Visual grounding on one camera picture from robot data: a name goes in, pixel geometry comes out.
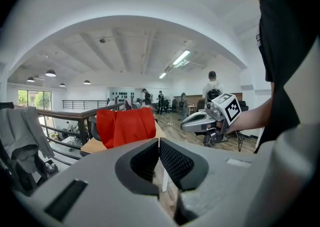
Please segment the wooden handrail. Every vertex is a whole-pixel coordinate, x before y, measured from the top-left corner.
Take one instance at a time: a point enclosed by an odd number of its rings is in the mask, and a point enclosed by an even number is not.
[[[85,112],[64,112],[64,111],[52,111],[52,110],[45,110],[45,109],[37,109],[38,115],[43,115],[47,117],[57,118],[57,119],[63,119],[63,120],[71,120],[71,121],[83,121],[86,120],[90,116],[94,116],[97,114],[98,110],[113,110],[116,109],[125,103],[117,103],[114,105],[97,108],[97,109],[91,109]]]

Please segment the person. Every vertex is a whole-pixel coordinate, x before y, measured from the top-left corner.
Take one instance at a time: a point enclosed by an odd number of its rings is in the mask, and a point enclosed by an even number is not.
[[[145,105],[151,105],[151,95],[149,94],[149,92],[144,88],[142,89],[142,93],[144,94]]]
[[[161,108],[161,113],[160,114],[162,115],[165,96],[162,94],[161,90],[159,91],[158,99],[159,99],[159,102],[158,102],[158,112],[157,113],[159,114],[159,111],[160,111],[160,108]]]
[[[282,132],[300,123],[295,109],[298,106],[294,107],[285,85],[316,44],[319,16],[314,9],[317,0],[258,1],[261,18],[256,40],[265,66],[265,80],[270,82],[271,98],[240,114],[228,132],[264,127],[261,145],[276,140]]]
[[[68,127],[67,127],[66,130],[67,130],[67,131],[71,131],[72,125],[69,123],[69,121],[67,121],[66,124],[68,125]]]
[[[219,90],[221,92],[221,94],[223,93],[223,85],[222,83],[220,83],[219,81],[217,81],[217,74],[215,71],[210,71],[209,75],[209,82],[204,86],[203,90],[202,90],[202,97],[206,98],[207,94],[210,90],[212,89],[216,89]]]
[[[180,103],[179,103],[179,107],[180,105],[182,106],[181,102],[183,102],[183,107],[186,107],[188,106],[188,101],[187,101],[187,98],[186,98],[186,93],[183,92],[180,96]]]

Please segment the wooden floor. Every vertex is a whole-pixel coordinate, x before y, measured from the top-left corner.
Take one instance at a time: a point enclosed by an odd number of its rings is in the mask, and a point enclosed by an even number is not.
[[[195,145],[203,146],[203,135],[196,135],[195,133],[186,133],[181,130],[181,122],[178,120],[176,113],[163,113],[163,115],[156,114],[158,117],[158,124],[168,139],[175,139]],[[242,152],[253,153],[256,149],[256,139],[246,138],[243,140]],[[231,135],[227,142],[218,143],[215,149],[238,152],[238,139],[235,135]]]
[[[203,135],[195,135],[194,133],[186,133],[181,130],[181,122],[178,120],[178,115],[176,113],[163,113],[163,115],[156,114],[158,117],[158,124],[165,133],[168,139],[179,140],[186,143],[191,143],[199,146],[204,146]],[[257,140],[246,138],[243,141],[241,152],[253,153],[255,151],[255,145]],[[230,136],[227,142],[222,142],[217,144],[215,149],[235,151],[238,152],[238,139],[236,137]],[[158,163],[154,169],[155,177],[153,178],[153,183],[161,189],[164,169],[161,163]],[[175,184],[169,180],[167,191],[160,192],[159,201],[163,206],[164,210],[171,216],[174,216],[174,212],[177,205],[178,199],[178,188]]]

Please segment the metal railing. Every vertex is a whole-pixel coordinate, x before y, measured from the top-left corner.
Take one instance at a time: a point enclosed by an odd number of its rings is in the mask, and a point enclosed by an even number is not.
[[[87,143],[88,139],[91,139],[92,133],[91,133],[91,123],[89,121],[89,117],[90,116],[95,116],[97,115],[97,111],[98,110],[119,110],[120,106],[123,106],[124,103],[117,103],[114,105],[110,105],[110,106],[105,106],[105,107],[100,107],[100,108],[94,108],[85,112],[81,112],[81,113],[76,113],[76,112],[58,112],[58,111],[51,111],[51,110],[43,110],[43,109],[37,109],[37,114],[38,117],[44,117],[44,124],[41,124],[41,127],[43,127],[46,130],[46,138],[48,139],[48,141],[54,142],[58,145],[61,146],[65,146],[65,147],[69,147],[71,149],[75,149],[75,150],[80,150],[81,147],[77,146],[77,145],[73,145],[73,144],[69,144],[69,143],[64,143],[62,141],[59,141],[57,139],[53,139],[49,136],[49,131],[48,130],[53,130],[55,132],[61,133],[61,134],[65,134],[68,136],[72,136],[72,137],[76,137],[79,138],[81,141],[82,145],[85,145]],[[69,120],[69,121],[77,121],[78,122],[78,128],[79,128],[79,132],[73,132],[73,131],[67,131],[66,129],[58,129],[58,128],[54,128],[51,126],[47,125],[47,121],[45,117],[51,117],[51,118],[56,118],[56,119],[62,119],[62,120]],[[58,153],[60,155],[63,155],[65,157],[71,158],[73,160],[79,160],[81,159],[78,156],[74,156],[62,151],[59,151],[57,149],[52,148],[52,150],[55,153]],[[66,162],[62,159],[59,159],[57,157],[53,157],[55,160],[64,163],[66,165],[71,165],[71,163]]]
[[[94,110],[107,105],[108,101],[106,100],[62,100],[64,109]]]

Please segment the hand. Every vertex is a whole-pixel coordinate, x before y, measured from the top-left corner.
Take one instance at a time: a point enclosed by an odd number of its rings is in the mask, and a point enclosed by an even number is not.
[[[218,121],[216,123],[216,127],[219,128],[219,129],[222,129],[222,126],[223,126],[223,121]],[[232,126],[230,126],[229,130],[225,133],[225,134],[229,134],[231,132],[233,132],[234,130],[232,129]]]

